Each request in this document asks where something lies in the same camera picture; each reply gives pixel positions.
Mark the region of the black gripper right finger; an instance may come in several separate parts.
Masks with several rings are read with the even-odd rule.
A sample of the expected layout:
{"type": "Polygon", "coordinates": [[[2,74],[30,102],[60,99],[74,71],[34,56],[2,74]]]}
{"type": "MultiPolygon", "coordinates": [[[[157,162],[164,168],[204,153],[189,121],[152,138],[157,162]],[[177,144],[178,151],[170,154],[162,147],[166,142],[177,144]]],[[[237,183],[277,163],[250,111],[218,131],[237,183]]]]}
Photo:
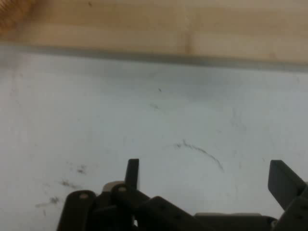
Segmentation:
{"type": "Polygon", "coordinates": [[[282,160],[272,160],[268,189],[284,210],[274,231],[306,231],[308,229],[308,184],[282,160]]]}

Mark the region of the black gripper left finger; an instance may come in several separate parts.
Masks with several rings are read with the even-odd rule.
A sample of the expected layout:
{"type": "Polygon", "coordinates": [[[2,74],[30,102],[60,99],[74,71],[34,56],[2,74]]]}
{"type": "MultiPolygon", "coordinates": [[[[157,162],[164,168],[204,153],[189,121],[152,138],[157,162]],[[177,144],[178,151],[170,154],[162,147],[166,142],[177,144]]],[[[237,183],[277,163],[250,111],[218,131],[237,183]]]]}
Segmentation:
{"type": "Polygon", "coordinates": [[[96,195],[70,193],[57,227],[59,231],[198,231],[200,223],[161,197],[137,189],[139,160],[128,161],[124,182],[96,195]]]}

